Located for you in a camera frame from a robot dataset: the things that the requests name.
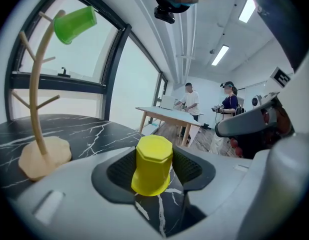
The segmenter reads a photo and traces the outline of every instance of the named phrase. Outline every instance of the vr headset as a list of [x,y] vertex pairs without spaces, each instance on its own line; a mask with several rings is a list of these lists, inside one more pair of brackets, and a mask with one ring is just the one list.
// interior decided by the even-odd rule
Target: vr headset
[[180,14],[188,10],[190,7],[185,5],[180,5],[180,7],[174,7],[169,1],[167,0],[156,0],[158,6],[154,8],[154,16],[162,20],[164,22],[173,24],[175,23],[175,14]]

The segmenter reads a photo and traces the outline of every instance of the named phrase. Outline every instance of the black marble table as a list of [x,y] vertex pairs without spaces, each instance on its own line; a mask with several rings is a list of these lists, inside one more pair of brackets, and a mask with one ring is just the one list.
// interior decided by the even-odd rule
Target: black marble table
[[[80,115],[40,115],[40,123],[44,137],[57,136],[70,143],[71,160],[136,146],[142,137],[121,124]],[[33,184],[18,166],[22,149],[32,141],[29,117],[0,124],[0,186],[9,198],[16,199]],[[137,210],[163,237],[179,231],[183,201],[183,187],[173,169],[165,192],[152,197],[135,194]]]

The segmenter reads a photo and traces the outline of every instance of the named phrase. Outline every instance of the fluorescent light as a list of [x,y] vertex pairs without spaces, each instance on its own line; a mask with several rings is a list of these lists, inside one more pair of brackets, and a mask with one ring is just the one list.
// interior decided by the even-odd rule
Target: fluorescent light
[[221,50],[219,51],[218,55],[215,57],[213,63],[211,64],[212,66],[217,66],[219,61],[225,56],[226,52],[229,50],[228,46],[223,45]]
[[251,15],[255,11],[255,9],[256,9],[256,5],[255,5],[254,0],[247,0],[240,14],[239,20],[241,20],[244,23],[247,23]]

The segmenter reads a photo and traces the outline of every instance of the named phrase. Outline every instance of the white table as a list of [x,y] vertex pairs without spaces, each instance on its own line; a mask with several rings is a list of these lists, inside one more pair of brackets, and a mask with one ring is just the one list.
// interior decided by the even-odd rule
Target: white table
[[172,125],[185,127],[185,133],[182,140],[182,146],[187,145],[187,139],[190,133],[191,142],[194,141],[195,136],[200,129],[201,124],[194,120],[193,116],[187,112],[180,110],[169,110],[158,106],[136,107],[137,110],[143,111],[143,116],[140,123],[139,132],[141,133],[145,124],[146,117],[156,118],[165,121]]

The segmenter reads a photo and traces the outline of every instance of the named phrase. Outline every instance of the white t-shirt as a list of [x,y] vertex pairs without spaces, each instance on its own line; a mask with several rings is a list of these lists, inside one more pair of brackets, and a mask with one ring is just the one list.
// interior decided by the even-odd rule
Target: white t-shirt
[[200,114],[199,110],[199,94],[194,90],[192,93],[186,93],[182,99],[180,100],[182,103],[185,103],[187,107],[192,106],[193,104],[197,103],[193,108],[190,108],[188,112],[193,116],[198,116]]

